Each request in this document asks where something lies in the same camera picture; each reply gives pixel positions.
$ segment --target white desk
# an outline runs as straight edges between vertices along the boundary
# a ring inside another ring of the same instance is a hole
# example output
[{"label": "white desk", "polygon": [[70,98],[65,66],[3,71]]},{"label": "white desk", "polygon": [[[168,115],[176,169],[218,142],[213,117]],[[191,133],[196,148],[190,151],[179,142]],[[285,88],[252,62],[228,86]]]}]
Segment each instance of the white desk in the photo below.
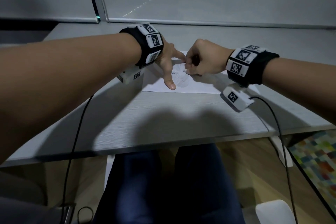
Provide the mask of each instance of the white desk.
[{"label": "white desk", "polygon": [[[125,26],[59,24],[46,40],[116,33]],[[157,25],[157,28],[179,50],[188,50],[197,38],[203,38],[229,48],[256,44],[282,57],[336,65],[333,31],[183,25]],[[76,157],[276,134],[270,111],[258,101],[237,113],[217,94],[141,92],[141,83],[138,80],[123,85],[114,79],[95,94],[84,116]],[[262,85],[258,89],[272,106],[283,134],[335,128],[275,91]],[[31,139],[4,165],[67,158],[83,108],[81,105]]]}]

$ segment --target wristband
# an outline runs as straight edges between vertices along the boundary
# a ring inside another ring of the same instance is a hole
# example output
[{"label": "wristband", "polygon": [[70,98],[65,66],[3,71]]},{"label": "wristband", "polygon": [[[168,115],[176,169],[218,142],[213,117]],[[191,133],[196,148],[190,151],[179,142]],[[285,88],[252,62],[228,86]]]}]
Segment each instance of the wristband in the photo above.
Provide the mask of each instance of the wristband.
[{"label": "wristband", "polygon": [[142,69],[154,63],[155,59],[163,51],[163,39],[160,32],[149,23],[133,24],[124,28],[120,33],[132,35],[141,47],[140,60],[135,64]]},{"label": "wristband", "polygon": [[230,55],[226,63],[227,75],[241,87],[262,84],[265,67],[274,58],[279,58],[279,55],[268,52],[266,48],[243,46]]}]

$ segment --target paper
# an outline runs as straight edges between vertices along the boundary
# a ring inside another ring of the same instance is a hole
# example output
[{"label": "paper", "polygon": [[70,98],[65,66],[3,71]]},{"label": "paper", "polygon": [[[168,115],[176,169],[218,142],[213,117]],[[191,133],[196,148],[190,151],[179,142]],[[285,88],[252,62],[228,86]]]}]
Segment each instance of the paper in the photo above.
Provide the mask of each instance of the paper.
[{"label": "paper", "polygon": [[[184,70],[184,63],[177,59],[172,58],[173,71],[172,78],[176,85],[175,90],[169,89],[163,82],[162,69],[157,64],[152,64],[146,68],[143,77],[142,91],[153,92],[174,92],[174,93],[208,93],[220,94],[231,83],[234,83],[228,78],[226,71],[219,74],[204,74],[202,76],[186,74]],[[254,85],[250,85],[256,93],[259,93]]]}]

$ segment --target black cable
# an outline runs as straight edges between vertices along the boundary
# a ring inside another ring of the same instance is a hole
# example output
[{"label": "black cable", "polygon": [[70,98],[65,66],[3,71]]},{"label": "black cable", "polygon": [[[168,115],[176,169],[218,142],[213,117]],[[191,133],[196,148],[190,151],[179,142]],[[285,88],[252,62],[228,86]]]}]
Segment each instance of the black cable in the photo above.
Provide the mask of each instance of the black cable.
[{"label": "black cable", "polygon": [[76,143],[77,143],[77,139],[78,139],[78,135],[79,135],[79,131],[81,129],[81,125],[82,125],[82,121],[83,121],[83,117],[86,111],[87,106],[89,105],[91,99],[93,98],[94,94],[89,98],[89,100],[87,101],[84,110],[82,112],[82,116],[81,119],[79,121],[79,125],[77,128],[77,133],[76,133],[76,137],[75,137],[75,141],[73,142],[73,147],[72,147],[72,151],[70,153],[70,158],[69,158],[69,163],[68,163],[68,168],[66,169],[66,173],[65,173],[65,180],[64,180],[64,188],[63,188],[63,198],[62,198],[62,214],[61,214],[61,221],[60,224],[62,224],[63,222],[63,217],[64,217],[64,206],[65,206],[65,193],[67,190],[67,181],[68,181],[68,175],[69,175],[69,170],[70,170],[70,165],[71,165],[71,160],[75,151],[75,147],[76,147]]},{"label": "black cable", "polygon": [[275,119],[275,122],[276,122],[276,125],[278,127],[279,137],[280,137],[281,144],[282,144],[283,157],[285,159],[285,168],[286,168],[286,174],[287,174],[287,182],[288,182],[288,188],[289,188],[289,195],[291,197],[291,202],[292,202],[292,208],[293,208],[293,214],[294,214],[294,218],[295,218],[295,223],[298,224],[297,217],[296,217],[295,205],[294,205],[294,199],[293,199],[293,193],[292,193],[292,186],[291,186],[291,181],[290,181],[290,178],[289,178],[289,171],[288,171],[287,157],[286,157],[286,151],[285,151],[285,144],[284,144],[283,139],[282,139],[282,134],[281,134],[281,130],[280,130],[278,119],[275,116],[275,113],[272,110],[271,106],[265,100],[263,100],[260,97],[256,97],[256,96],[250,97],[249,99],[253,99],[253,98],[257,98],[257,99],[261,100],[262,102],[264,102],[268,106],[268,108],[272,112],[272,115],[273,115],[273,117]]},{"label": "black cable", "polygon": [[93,217],[94,217],[95,214],[93,213],[92,208],[89,207],[89,206],[84,206],[84,207],[82,207],[81,209],[79,209],[78,212],[77,212],[77,222],[78,222],[78,224],[80,224],[80,222],[79,222],[79,212],[80,212],[82,209],[85,209],[85,208],[86,208],[86,209],[89,209],[89,210],[91,211],[91,213],[92,213],[90,223],[91,223],[92,220],[93,220]]}]

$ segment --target jeans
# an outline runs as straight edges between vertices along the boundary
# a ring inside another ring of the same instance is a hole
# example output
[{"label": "jeans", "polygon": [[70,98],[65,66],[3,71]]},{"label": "jeans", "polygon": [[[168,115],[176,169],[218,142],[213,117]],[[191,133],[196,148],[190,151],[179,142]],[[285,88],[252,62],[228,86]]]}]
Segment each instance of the jeans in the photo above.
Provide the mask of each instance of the jeans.
[{"label": "jeans", "polygon": [[172,180],[160,174],[157,151],[116,155],[93,223],[245,223],[215,144],[180,147]]}]

